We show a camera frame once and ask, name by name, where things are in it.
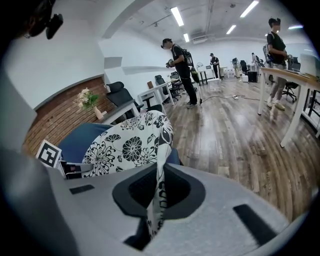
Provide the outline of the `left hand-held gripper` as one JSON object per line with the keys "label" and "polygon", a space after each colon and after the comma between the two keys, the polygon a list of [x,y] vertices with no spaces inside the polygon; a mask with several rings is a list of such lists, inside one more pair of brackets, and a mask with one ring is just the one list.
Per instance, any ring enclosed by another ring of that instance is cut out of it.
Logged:
{"label": "left hand-held gripper", "polygon": [[40,144],[36,158],[46,167],[59,170],[64,179],[82,178],[81,167],[63,160],[62,150],[45,139]]}

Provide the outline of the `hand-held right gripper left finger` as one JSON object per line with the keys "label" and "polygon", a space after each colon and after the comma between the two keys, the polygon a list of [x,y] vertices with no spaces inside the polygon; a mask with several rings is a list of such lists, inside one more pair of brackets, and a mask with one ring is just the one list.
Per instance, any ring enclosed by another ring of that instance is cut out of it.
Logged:
{"label": "hand-held right gripper left finger", "polygon": [[63,179],[57,169],[47,170],[56,207],[66,233],[56,231],[61,242],[58,256],[157,256],[138,250],[125,241],[138,233],[140,216],[124,214],[114,200],[115,187],[129,178],[142,177],[155,164],[123,172],[80,179]]}

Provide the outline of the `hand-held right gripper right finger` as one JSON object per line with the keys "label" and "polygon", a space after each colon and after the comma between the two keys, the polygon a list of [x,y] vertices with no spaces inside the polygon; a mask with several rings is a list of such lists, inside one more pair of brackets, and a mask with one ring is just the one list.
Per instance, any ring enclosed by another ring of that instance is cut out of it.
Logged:
{"label": "hand-held right gripper right finger", "polygon": [[149,244],[150,256],[272,256],[298,231],[267,201],[238,182],[174,165],[204,185],[202,205],[189,217],[167,220]]}

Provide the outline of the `blue fabric chair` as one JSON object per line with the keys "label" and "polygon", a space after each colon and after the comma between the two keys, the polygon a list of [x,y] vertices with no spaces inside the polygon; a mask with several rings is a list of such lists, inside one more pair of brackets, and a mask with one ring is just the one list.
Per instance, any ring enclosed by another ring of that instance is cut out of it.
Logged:
{"label": "blue fabric chair", "polygon": [[[130,123],[134,121],[125,120],[119,125],[129,127]],[[82,162],[87,149],[90,147],[96,137],[105,135],[111,124],[102,123],[83,123],[75,128],[69,135],[67,135],[58,145],[62,150],[62,158],[66,162],[79,163]],[[179,159],[178,151],[173,148],[169,157],[166,160],[169,164],[183,165]]]}

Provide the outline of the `round floral black-white placemat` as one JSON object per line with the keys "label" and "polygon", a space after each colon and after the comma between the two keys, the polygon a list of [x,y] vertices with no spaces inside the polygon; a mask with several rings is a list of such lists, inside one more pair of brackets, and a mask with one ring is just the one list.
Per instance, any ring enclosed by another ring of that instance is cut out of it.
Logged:
{"label": "round floral black-white placemat", "polygon": [[168,117],[151,110],[112,126],[86,150],[82,162],[93,169],[84,178],[113,174],[152,163],[156,164],[155,188],[146,203],[148,234],[153,239],[164,222],[168,206],[164,164],[171,154],[173,127]]}

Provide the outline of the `black headrest office chair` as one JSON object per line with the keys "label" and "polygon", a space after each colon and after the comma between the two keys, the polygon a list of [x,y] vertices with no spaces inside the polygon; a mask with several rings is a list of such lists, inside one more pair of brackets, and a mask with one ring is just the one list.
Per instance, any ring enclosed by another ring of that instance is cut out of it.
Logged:
{"label": "black headrest office chair", "polygon": [[126,108],[130,104],[135,105],[135,109],[131,108],[124,113],[125,118],[131,119],[138,116],[141,113],[143,105],[138,105],[136,100],[131,96],[129,91],[125,88],[124,84],[120,81],[107,84],[106,87],[109,92],[106,93],[106,97],[120,109]]}

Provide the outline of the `black mesh office chair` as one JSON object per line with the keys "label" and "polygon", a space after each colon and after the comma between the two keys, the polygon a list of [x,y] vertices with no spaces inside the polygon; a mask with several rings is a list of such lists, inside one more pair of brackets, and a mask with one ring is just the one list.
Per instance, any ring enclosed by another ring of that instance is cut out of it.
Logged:
{"label": "black mesh office chair", "polygon": [[[156,75],[154,78],[155,78],[155,82],[156,82],[157,86],[160,86],[165,83],[165,80],[161,75]],[[178,97],[181,96],[179,94],[179,87],[177,85],[175,85],[173,82],[169,82],[168,87],[169,87],[169,89],[167,89],[166,86],[162,87],[162,89],[161,89],[162,94],[167,97],[169,97],[169,95],[171,95],[174,100],[178,101]]]}

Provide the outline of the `pink white flower bouquet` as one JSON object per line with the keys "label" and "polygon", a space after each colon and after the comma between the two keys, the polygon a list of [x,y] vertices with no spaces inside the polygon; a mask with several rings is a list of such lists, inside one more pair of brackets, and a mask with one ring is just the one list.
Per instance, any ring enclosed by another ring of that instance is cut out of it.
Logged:
{"label": "pink white flower bouquet", "polygon": [[85,88],[76,96],[76,99],[73,101],[73,103],[81,110],[94,110],[96,108],[98,99],[98,94],[94,94],[90,89]]}

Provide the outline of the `dark grey wooden table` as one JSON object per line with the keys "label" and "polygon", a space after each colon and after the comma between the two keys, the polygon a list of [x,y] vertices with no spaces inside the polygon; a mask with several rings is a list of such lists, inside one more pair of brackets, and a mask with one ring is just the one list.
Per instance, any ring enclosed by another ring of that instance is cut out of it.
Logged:
{"label": "dark grey wooden table", "polygon": [[112,109],[107,114],[103,115],[102,119],[97,120],[95,123],[97,124],[103,124],[103,125],[110,125],[114,121],[116,121],[119,117],[124,115],[126,112],[131,111],[134,117],[137,117],[140,115],[136,105],[135,100],[132,99],[121,106],[118,106],[114,109]]}

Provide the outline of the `wooden top desk white legs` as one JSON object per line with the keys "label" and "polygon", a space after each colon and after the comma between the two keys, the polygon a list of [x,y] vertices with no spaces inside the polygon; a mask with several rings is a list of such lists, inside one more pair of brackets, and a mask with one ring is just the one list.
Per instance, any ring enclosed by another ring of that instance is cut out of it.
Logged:
{"label": "wooden top desk white legs", "polygon": [[282,141],[280,142],[280,146],[284,148],[289,142],[289,140],[292,138],[292,136],[294,135],[298,127],[300,117],[303,112],[304,105],[307,99],[308,89],[320,91],[320,81],[318,81],[312,75],[307,76],[304,74],[293,73],[289,70],[280,70],[276,68],[266,68],[266,67],[263,67],[260,70],[262,75],[260,80],[260,99],[259,99],[259,105],[258,105],[258,111],[257,111],[258,115],[262,114],[263,106],[265,102],[264,94],[266,89],[266,83],[265,83],[264,74],[273,75],[274,77],[280,77],[289,82],[298,84],[298,97],[297,97],[297,102],[294,110],[294,115],[287,129],[287,132],[285,133]]}

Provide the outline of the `group of ceiling strip lights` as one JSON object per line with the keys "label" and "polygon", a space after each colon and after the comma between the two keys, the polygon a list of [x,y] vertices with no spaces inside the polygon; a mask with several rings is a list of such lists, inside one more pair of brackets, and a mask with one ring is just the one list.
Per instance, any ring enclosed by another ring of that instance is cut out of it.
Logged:
{"label": "group of ceiling strip lights", "polygon": [[181,0],[170,13],[186,42],[260,41],[271,31],[271,18],[280,21],[277,33],[281,36],[304,31],[303,24],[279,0]]}

